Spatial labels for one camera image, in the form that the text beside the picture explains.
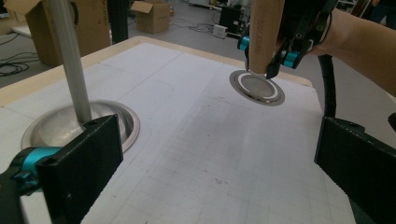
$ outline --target white table surface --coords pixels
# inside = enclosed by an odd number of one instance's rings
[[[141,131],[83,223],[355,223],[314,164],[315,90],[275,78],[285,103],[258,105],[232,88],[240,69],[152,44],[85,68],[89,98],[131,107]],[[62,79],[1,107],[0,172],[36,118],[70,103]],[[22,200],[32,223],[50,223],[42,193]]]

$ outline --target metal bowl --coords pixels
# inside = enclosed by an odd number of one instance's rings
[[[92,119],[118,115],[122,151],[125,152],[139,134],[140,121],[136,113],[126,105],[111,101],[93,101],[90,107]],[[67,105],[35,120],[24,133],[21,148],[63,147],[83,131],[84,127],[77,122],[73,105]]]
[[[285,102],[282,89],[265,76],[240,70],[231,73],[230,82],[237,92],[257,104],[281,105]]]

